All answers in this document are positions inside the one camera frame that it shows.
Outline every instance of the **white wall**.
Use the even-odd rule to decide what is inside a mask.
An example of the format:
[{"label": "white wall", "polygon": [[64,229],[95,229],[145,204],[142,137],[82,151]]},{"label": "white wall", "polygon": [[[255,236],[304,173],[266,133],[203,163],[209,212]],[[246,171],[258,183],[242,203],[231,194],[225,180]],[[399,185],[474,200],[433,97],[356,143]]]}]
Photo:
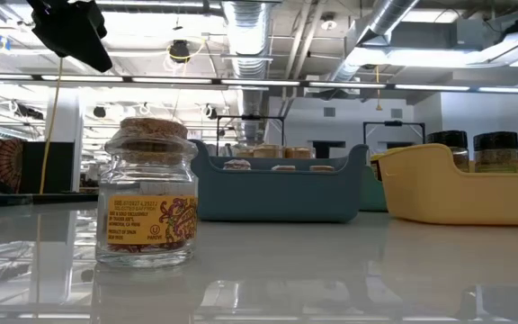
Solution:
[{"label": "white wall", "polygon": [[426,122],[428,132],[466,131],[473,158],[476,135],[491,131],[518,133],[518,94],[436,94],[415,106],[415,119]]},{"label": "white wall", "polygon": [[[313,140],[345,141],[346,148],[335,148],[331,151],[332,157],[347,154],[348,150],[357,144],[363,143],[363,122],[391,121],[391,108],[403,109],[404,122],[412,122],[413,106],[406,105],[405,100],[381,100],[382,111],[377,111],[377,100],[371,99],[366,103],[359,100],[336,99],[325,102],[316,98],[297,98],[290,108],[285,121],[285,134],[288,146],[309,146]],[[270,98],[270,115],[279,113],[281,98]],[[323,117],[324,107],[334,107],[334,118]],[[384,151],[386,141],[412,141],[421,143],[417,136],[407,126],[385,127],[380,125],[368,138],[371,152]],[[270,124],[265,133],[265,142],[281,144],[281,133]]]}]

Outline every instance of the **yellow tray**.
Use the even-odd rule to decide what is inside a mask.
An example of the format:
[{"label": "yellow tray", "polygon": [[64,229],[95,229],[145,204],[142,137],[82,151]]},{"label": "yellow tray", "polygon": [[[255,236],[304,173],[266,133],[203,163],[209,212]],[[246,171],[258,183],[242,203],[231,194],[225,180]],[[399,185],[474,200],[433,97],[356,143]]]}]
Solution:
[{"label": "yellow tray", "polygon": [[518,174],[461,172],[440,144],[389,153],[380,169],[391,215],[434,224],[518,225]]}]

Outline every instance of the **silver ductwork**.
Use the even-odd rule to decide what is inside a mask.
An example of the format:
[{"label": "silver ductwork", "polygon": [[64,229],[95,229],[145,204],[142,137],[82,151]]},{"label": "silver ductwork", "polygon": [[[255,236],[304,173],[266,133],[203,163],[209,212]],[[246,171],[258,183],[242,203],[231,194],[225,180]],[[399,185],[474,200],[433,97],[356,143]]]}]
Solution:
[{"label": "silver ductwork", "polygon": [[[371,14],[363,17],[354,25],[356,29],[353,37],[354,48],[357,49],[364,42],[380,36],[389,35],[418,2],[419,0],[377,0]],[[384,45],[389,45],[389,40],[382,41]],[[360,68],[356,63],[358,56],[356,50],[351,51],[329,77],[329,81],[351,81]]]},{"label": "silver ductwork", "polygon": [[[245,58],[233,59],[236,78],[265,79],[268,61],[264,56],[268,50],[269,20],[271,4],[257,2],[224,2],[223,10],[228,21],[230,52]],[[263,92],[257,90],[238,90],[237,104],[239,114],[259,115],[262,107]],[[257,124],[243,123],[244,140],[259,140]]]}]

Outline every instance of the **patterned fabric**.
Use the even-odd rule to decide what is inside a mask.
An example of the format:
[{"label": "patterned fabric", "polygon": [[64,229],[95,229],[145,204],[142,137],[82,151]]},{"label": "patterned fabric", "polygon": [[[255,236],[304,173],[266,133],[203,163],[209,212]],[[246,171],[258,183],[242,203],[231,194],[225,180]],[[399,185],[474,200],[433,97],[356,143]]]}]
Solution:
[{"label": "patterned fabric", "polygon": [[19,192],[22,177],[23,141],[0,139],[0,182]]}]

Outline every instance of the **black lid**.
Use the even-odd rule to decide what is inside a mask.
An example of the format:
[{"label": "black lid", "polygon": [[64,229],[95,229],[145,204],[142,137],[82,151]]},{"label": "black lid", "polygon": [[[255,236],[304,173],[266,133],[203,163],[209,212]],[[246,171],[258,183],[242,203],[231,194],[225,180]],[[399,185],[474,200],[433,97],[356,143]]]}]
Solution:
[{"label": "black lid", "polygon": [[475,150],[518,149],[518,136],[513,131],[496,131],[480,134],[473,139]]},{"label": "black lid", "polygon": [[463,130],[446,130],[431,133],[427,136],[427,143],[438,143],[450,148],[466,149],[469,146],[467,132]]}]

